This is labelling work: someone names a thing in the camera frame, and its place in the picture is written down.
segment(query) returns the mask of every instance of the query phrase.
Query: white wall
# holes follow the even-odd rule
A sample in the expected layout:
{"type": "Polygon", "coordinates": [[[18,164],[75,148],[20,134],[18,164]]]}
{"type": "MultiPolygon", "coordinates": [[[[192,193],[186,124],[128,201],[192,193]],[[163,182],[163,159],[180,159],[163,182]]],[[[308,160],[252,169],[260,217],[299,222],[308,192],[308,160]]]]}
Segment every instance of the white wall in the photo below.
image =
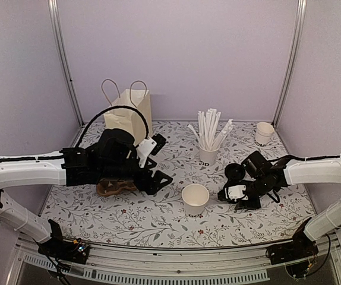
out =
{"type": "MultiPolygon", "coordinates": [[[[68,146],[78,126],[52,33],[47,1],[0,1],[0,155],[68,146]]],[[[37,212],[47,186],[8,189],[37,212]]],[[[17,235],[0,226],[0,285],[17,235]]]]}
{"type": "Polygon", "coordinates": [[[113,78],[121,91],[144,80],[154,119],[196,119],[216,107],[223,118],[271,121],[297,2],[58,1],[85,120],[108,107],[100,84],[113,78]]]}
{"type": "MultiPolygon", "coordinates": [[[[279,132],[292,154],[341,153],[341,1],[308,1],[279,132]]],[[[341,197],[338,185],[309,191],[318,211],[341,197]]],[[[338,237],[341,243],[341,229],[338,237]]]]}

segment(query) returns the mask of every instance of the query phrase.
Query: white paper bag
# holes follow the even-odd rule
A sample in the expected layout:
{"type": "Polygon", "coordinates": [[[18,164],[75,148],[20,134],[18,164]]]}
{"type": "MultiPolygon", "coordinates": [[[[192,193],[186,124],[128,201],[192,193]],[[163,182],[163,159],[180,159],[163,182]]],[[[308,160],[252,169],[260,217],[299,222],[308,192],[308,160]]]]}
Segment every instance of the white paper bag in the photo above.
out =
{"type": "MultiPolygon", "coordinates": [[[[115,101],[110,102],[112,106],[131,106],[136,108],[145,117],[148,128],[149,136],[152,137],[152,114],[151,114],[151,96],[147,86],[142,81],[135,81],[131,84],[131,89],[124,90],[115,101]],[[141,82],[146,87],[145,90],[134,90],[132,85],[136,82],[141,82]]],[[[135,138],[135,145],[139,144],[143,139],[146,138],[146,127],[139,115],[131,110],[127,109],[115,109],[103,114],[105,117],[106,129],[124,129],[129,132],[135,138]]]]}

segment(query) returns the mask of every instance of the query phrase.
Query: empty paper cup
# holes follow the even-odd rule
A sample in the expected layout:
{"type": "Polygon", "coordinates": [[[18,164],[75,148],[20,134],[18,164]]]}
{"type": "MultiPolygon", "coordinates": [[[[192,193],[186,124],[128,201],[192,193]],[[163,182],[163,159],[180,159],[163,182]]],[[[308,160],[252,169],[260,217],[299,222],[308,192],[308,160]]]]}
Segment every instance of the empty paper cup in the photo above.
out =
{"type": "Polygon", "coordinates": [[[184,201],[184,210],[187,216],[197,217],[205,209],[209,200],[209,192],[206,187],[200,184],[191,184],[186,186],[181,193],[184,201]]]}
{"type": "Polygon", "coordinates": [[[200,161],[202,165],[211,166],[214,164],[217,158],[218,149],[216,150],[205,150],[200,145],[200,161]]]}
{"type": "Polygon", "coordinates": [[[264,147],[270,140],[274,128],[270,123],[260,122],[256,126],[255,141],[256,145],[264,147]]]}

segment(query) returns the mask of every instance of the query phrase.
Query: floral pattern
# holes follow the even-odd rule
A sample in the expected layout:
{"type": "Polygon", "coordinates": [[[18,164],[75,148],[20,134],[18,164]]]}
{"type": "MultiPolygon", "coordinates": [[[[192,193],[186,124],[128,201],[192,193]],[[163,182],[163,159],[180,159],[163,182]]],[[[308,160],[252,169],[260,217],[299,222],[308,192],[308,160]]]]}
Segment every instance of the floral pattern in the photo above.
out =
{"type": "MultiPolygon", "coordinates": [[[[158,169],[173,177],[156,195],[127,191],[104,198],[97,195],[95,185],[55,186],[42,216],[57,221],[68,238],[129,246],[208,248],[289,239],[302,221],[315,214],[303,186],[280,190],[280,204],[263,196],[261,209],[255,211],[237,211],[235,205],[219,201],[226,165],[243,161],[255,150],[268,159],[284,156],[286,150],[277,134],[266,146],[257,147],[256,124],[238,122],[221,146],[216,163],[206,167],[199,163],[198,144],[188,124],[198,128],[195,122],[153,123],[154,134],[168,141],[153,159],[158,169]],[[210,192],[204,212],[193,218],[185,215],[181,198],[183,187],[191,183],[200,183],[210,192]]],[[[94,123],[81,146],[95,143],[103,130],[103,123],[94,123]]]]}

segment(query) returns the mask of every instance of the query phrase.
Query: black cup lid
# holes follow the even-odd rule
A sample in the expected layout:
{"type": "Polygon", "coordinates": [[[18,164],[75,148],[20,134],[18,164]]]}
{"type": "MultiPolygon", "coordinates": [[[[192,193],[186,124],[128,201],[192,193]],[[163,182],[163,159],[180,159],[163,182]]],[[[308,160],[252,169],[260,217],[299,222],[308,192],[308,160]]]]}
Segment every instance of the black cup lid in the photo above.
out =
{"type": "Polygon", "coordinates": [[[240,181],[246,176],[246,170],[237,163],[230,163],[225,168],[225,175],[229,180],[240,181]]]}

